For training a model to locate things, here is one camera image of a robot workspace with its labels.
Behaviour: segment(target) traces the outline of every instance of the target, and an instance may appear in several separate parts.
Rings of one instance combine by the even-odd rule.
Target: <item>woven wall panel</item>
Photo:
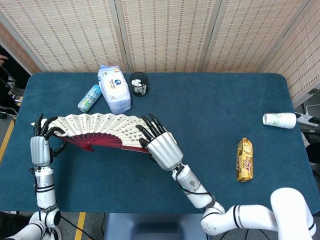
[[[124,68],[107,0],[0,0],[0,11],[48,71]]]
[[[203,70],[255,72],[304,2],[227,0]]]
[[[40,72],[39,67],[1,23],[0,38],[32,74]]]
[[[121,0],[134,71],[196,71],[215,2]]]
[[[319,16],[320,1],[315,0],[264,69],[284,75],[292,99],[320,79]]]

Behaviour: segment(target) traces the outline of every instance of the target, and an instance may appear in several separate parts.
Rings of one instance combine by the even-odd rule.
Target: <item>blue can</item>
[[[101,90],[99,85],[95,84],[90,89],[90,91],[87,92],[87,94],[82,98],[82,100],[78,103],[78,108],[82,112],[88,112],[89,109],[92,107],[92,105],[98,100],[98,98],[101,96]]]

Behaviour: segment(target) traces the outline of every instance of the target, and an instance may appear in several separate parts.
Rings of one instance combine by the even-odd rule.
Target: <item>black cable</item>
[[[245,234],[245,239],[244,240],[247,240],[248,233],[249,233],[249,229],[246,230],[246,234]]]
[[[178,175],[181,173],[181,171],[182,171],[185,167],[182,166],[182,165],[179,165],[177,168],[178,168],[178,170],[176,171],[176,174],[175,174],[175,181],[176,181],[176,183],[178,184],[178,186],[179,186],[183,191],[185,191],[186,193],[189,193],[189,194],[194,194],[194,195],[209,195],[211,198],[213,197],[210,192],[193,192],[193,191],[189,191],[188,189],[185,189],[185,188],[180,184],[180,182],[178,181]]]
[[[267,234],[265,234],[264,231],[262,231],[261,229],[258,229],[258,230],[263,233],[263,235],[266,237],[266,239],[270,240],[270,238],[267,236]]]
[[[222,237],[220,238],[220,240],[222,240],[222,239],[225,237],[225,235],[227,235],[228,232],[230,232],[230,231],[226,231],[226,232],[222,235]]]
[[[84,230],[82,230],[81,228],[77,227],[76,225],[74,225],[72,222],[70,222],[68,219],[66,219],[64,216],[61,216],[61,218],[63,220],[65,220],[68,224],[70,224],[71,226],[75,227],[76,229],[80,230],[81,232],[83,232],[85,235],[87,235],[89,238],[91,238],[92,240],[95,240],[92,236],[90,236],[88,233],[86,233]]]
[[[103,236],[105,236],[105,233],[104,233],[104,231],[102,230],[102,226],[103,226],[103,224],[104,224],[105,218],[106,218],[106,213],[104,213],[104,215],[103,215],[103,219],[102,219],[102,223],[101,223],[101,227],[100,227],[100,230],[101,230],[101,233],[102,233]]]

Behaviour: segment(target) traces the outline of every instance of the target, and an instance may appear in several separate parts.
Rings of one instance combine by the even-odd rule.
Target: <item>gold wrapper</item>
[[[254,177],[254,149],[252,143],[244,138],[238,143],[236,153],[236,180],[246,182]]]

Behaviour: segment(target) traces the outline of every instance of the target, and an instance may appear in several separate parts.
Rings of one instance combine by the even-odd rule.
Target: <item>yellow floor stripe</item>
[[[9,127],[8,127],[8,130],[6,131],[6,134],[4,136],[3,142],[0,147],[0,163],[2,161],[4,154],[5,154],[5,150],[6,150],[8,142],[9,142],[9,138],[11,136],[12,130],[14,129],[14,125],[15,125],[14,121],[11,120]]]
[[[78,218],[78,225],[77,225],[78,228],[82,230],[84,229],[85,219],[86,219],[86,213],[80,212],[79,218]],[[77,229],[75,232],[74,240],[81,240],[81,237],[82,237],[82,231]]]

